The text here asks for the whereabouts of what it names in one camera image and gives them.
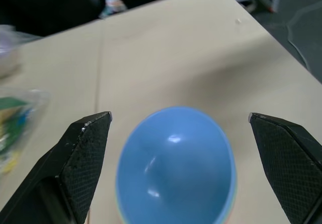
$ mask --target table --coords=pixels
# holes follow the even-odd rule
[[[0,209],[68,126],[96,112],[101,21],[24,45],[21,71],[1,86],[41,89],[50,101],[18,165],[0,182]]]
[[[190,106],[230,140],[238,188],[228,223],[289,223],[263,171],[248,115],[303,125],[322,142],[322,86],[235,0],[162,0],[103,22],[98,111],[111,111],[90,223],[120,223],[118,158],[149,114]]]

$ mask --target gray carpet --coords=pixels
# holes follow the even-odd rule
[[[268,12],[260,3],[253,17],[304,65],[294,47],[287,41],[286,24],[306,6],[322,0],[281,0],[278,13]],[[313,75],[322,83],[322,8],[303,15],[292,27],[293,42],[307,59]]]

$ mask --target blue bowl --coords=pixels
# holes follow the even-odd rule
[[[232,150],[209,116],[170,107],[143,120],[121,154],[116,197],[129,224],[217,224],[236,190]]]

